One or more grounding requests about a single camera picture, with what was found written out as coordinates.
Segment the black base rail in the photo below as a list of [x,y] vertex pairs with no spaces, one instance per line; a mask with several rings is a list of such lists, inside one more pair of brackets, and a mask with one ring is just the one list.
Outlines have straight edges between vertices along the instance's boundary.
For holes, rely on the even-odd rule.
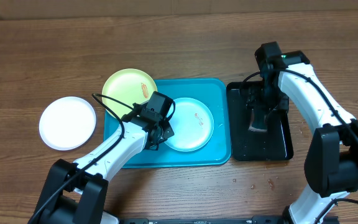
[[159,219],[124,218],[119,224],[288,224],[282,216],[255,215],[252,218]]

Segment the white pink plate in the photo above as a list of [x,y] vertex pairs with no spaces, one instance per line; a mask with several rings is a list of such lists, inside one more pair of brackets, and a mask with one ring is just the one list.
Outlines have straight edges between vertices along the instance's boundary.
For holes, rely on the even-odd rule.
[[82,98],[66,96],[45,108],[39,121],[39,134],[48,147],[69,151],[83,145],[95,127],[93,107]]

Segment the black tray with water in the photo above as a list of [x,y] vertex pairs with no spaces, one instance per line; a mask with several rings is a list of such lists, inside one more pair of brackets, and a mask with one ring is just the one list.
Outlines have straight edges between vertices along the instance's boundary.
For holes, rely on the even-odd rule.
[[253,111],[246,106],[248,87],[261,83],[249,82],[243,90],[239,82],[226,87],[232,157],[237,161],[290,160],[293,144],[286,112],[271,112],[266,119],[266,132],[250,129]]

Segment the teal plastic tray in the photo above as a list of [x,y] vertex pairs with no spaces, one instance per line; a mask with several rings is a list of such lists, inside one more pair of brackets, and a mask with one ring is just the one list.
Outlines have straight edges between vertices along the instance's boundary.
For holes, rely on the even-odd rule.
[[170,98],[194,98],[204,103],[212,113],[214,131],[211,139],[201,149],[180,152],[163,142],[159,149],[144,150],[132,157],[126,169],[215,166],[228,161],[231,140],[227,112],[226,87],[217,78],[190,78],[156,80],[157,89]]

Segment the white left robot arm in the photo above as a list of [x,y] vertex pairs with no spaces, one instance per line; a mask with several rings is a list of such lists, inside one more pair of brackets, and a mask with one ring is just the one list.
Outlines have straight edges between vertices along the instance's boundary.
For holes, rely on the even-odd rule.
[[168,109],[134,105],[116,132],[89,154],[59,159],[48,173],[30,223],[117,223],[104,211],[109,181],[144,149],[158,149],[174,135]]

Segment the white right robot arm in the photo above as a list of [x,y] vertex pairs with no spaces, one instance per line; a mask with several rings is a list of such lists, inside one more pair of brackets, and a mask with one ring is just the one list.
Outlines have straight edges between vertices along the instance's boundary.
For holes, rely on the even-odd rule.
[[308,62],[263,65],[257,72],[262,83],[257,90],[242,82],[247,106],[252,108],[251,131],[267,131],[274,112],[287,112],[294,102],[313,134],[305,159],[307,186],[285,209],[288,223],[319,223],[338,202],[358,190],[358,120],[330,95]]

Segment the light blue plate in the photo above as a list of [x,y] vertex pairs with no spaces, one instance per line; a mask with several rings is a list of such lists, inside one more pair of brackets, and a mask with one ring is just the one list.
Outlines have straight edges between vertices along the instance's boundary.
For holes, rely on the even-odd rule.
[[171,106],[169,123],[174,135],[165,144],[180,152],[201,149],[211,139],[214,131],[214,119],[209,108],[194,98],[174,99],[175,108]]

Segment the sponge with green pad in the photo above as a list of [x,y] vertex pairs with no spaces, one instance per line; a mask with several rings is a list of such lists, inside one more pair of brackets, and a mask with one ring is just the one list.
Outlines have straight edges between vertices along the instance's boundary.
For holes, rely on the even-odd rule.
[[266,114],[264,110],[252,109],[250,116],[249,130],[255,132],[267,132]]

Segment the yellow plate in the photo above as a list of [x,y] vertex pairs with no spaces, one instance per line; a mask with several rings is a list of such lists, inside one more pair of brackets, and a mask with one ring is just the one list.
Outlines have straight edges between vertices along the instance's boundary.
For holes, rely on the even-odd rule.
[[157,86],[147,73],[126,68],[113,73],[105,82],[102,95],[109,96],[132,107],[148,101]]

